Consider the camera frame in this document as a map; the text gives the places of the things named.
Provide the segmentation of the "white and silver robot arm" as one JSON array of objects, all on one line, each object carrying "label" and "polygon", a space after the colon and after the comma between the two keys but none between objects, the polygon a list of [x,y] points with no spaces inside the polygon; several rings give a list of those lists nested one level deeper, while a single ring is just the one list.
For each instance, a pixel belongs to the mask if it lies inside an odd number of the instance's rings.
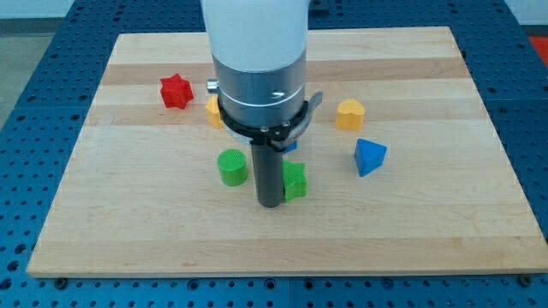
[{"label": "white and silver robot arm", "polygon": [[275,127],[304,102],[308,0],[202,0],[219,104],[233,121]]}]

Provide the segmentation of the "yellow block behind arm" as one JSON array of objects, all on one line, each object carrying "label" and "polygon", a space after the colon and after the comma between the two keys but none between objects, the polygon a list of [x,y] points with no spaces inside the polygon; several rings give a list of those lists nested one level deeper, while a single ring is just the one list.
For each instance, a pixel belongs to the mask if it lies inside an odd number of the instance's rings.
[{"label": "yellow block behind arm", "polygon": [[213,95],[208,98],[205,104],[205,110],[209,123],[216,129],[223,128],[223,121],[220,116],[217,95]]}]

